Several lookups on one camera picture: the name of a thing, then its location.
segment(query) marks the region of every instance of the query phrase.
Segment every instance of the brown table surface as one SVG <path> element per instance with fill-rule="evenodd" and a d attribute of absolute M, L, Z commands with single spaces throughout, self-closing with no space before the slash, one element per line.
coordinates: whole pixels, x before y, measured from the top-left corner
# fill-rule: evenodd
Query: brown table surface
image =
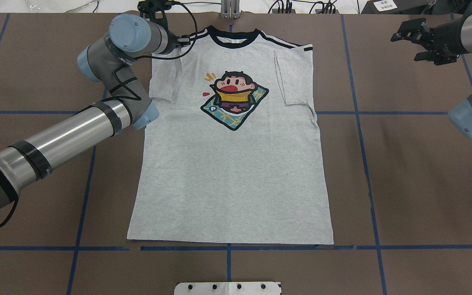
<path fill-rule="evenodd" d="M 0 14 L 0 150 L 103 97 L 75 60 L 114 16 Z M 23 190 L 0 229 L 0 294 L 171 295 L 228 280 L 280 281 L 285 295 L 472 294 L 472 141 L 446 116 L 472 93 L 472 54 L 414 62 L 420 46 L 389 41 L 401 15 L 196 17 L 313 44 L 334 248 L 127 241 L 144 141 L 129 128 Z M 191 32 L 188 15 L 168 18 Z M 134 71 L 148 85 L 150 62 Z"/>

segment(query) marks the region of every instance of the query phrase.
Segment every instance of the shirt sleeve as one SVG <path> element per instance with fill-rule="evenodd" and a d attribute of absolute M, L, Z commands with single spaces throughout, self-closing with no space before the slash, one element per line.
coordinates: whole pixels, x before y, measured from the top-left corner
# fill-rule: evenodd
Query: shirt sleeve
<path fill-rule="evenodd" d="M 172 57 L 180 54 L 178 50 L 172 54 L 162 57 Z M 182 80 L 182 63 L 180 59 L 173 60 L 152 60 L 152 78 L 148 90 L 148 96 L 172 101 Z"/>
<path fill-rule="evenodd" d="M 313 107 L 313 47 L 304 45 L 274 52 L 281 95 L 287 106 Z"/>

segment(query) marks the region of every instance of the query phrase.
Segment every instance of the black collar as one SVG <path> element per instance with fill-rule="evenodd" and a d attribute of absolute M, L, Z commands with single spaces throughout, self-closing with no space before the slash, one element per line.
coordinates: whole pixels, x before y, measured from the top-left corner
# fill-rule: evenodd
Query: black collar
<path fill-rule="evenodd" d="M 260 30 L 258 29 L 255 29 L 252 32 L 224 32 L 210 25 L 206 28 L 206 30 L 209 32 L 210 37 L 216 44 L 230 49 L 245 47 L 251 44 L 256 39 L 256 37 L 260 35 Z M 225 43 L 218 39 L 218 37 L 245 40 L 241 43 Z"/>

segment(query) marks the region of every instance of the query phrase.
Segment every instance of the t-shirt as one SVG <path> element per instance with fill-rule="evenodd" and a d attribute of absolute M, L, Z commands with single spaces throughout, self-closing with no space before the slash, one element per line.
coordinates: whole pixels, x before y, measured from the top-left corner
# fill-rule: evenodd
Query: t-shirt
<path fill-rule="evenodd" d="M 258 29 L 191 37 L 184 57 L 152 61 L 160 116 L 127 238 L 333 244 L 312 46 Z"/>

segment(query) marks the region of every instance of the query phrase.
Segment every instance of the cartoon print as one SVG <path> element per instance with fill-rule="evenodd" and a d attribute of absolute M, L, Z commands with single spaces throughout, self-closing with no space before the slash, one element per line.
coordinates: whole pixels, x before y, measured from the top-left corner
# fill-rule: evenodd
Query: cartoon print
<path fill-rule="evenodd" d="M 207 81 L 216 78 L 214 73 L 206 76 Z M 210 87 L 215 94 L 202 106 L 202 111 L 231 130 L 237 130 L 268 93 L 268 89 L 243 71 L 226 71 Z"/>

